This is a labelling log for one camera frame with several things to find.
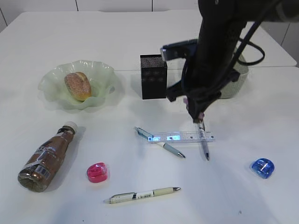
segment glass bowl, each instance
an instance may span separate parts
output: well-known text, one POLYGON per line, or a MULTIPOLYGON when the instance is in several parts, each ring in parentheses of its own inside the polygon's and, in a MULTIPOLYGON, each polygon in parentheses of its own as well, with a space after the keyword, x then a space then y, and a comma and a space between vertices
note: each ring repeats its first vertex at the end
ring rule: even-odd
POLYGON ((83 110, 89 106, 99 106, 114 87, 114 69, 103 62, 79 60, 61 64, 43 76, 38 89, 49 102, 57 102, 65 109, 83 110), (83 72, 91 85, 92 96, 85 101, 76 100, 68 91, 64 77, 72 72, 83 72))

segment pen clip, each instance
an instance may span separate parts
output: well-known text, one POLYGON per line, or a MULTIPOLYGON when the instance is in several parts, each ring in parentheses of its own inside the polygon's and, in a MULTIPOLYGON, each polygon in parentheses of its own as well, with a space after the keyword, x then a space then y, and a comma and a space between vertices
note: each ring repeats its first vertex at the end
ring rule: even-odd
POLYGON ((131 192, 131 193, 118 194, 118 195, 113 195, 111 198, 116 198, 116 197, 120 197, 120 196, 129 196, 129 195, 133 195, 133 194, 136 194, 136 193, 131 192))

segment white basket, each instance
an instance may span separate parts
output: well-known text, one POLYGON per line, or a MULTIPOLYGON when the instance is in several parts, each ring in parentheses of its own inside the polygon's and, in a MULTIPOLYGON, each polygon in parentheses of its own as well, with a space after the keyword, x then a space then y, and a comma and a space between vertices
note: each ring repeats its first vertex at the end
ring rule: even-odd
MULTIPOLYGON (((241 55, 240 60, 245 62, 244 57, 241 55)), ((241 89, 244 81, 248 75, 248 67, 244 65, 240 65, 238 62, 235 64, 234 69, 236 69, 240 73, 239 80, 237 82, 230 82, 221 90, 220 99, 228 99, 234 97, 239 90, 241 89)))

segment bottle cap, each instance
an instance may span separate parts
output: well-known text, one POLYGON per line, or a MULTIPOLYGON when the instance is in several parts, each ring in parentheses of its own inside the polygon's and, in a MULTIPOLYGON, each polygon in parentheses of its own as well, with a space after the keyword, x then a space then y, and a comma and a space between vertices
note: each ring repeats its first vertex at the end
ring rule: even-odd
POLYGON ((72 121, 65 122, 64 126, 71 127, 75 133, 77 132, 78 126, 72 121))

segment pink sharpener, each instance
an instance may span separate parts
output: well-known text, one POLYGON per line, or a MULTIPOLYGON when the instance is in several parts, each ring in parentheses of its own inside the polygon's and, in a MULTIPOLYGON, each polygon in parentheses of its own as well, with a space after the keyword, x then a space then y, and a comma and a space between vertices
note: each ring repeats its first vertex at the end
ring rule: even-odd
POLYGON ((108 178, 108 169, 103 162, 93 164, 87 170, 87 176, 90 182, 99 183, 107 180, 108 178))

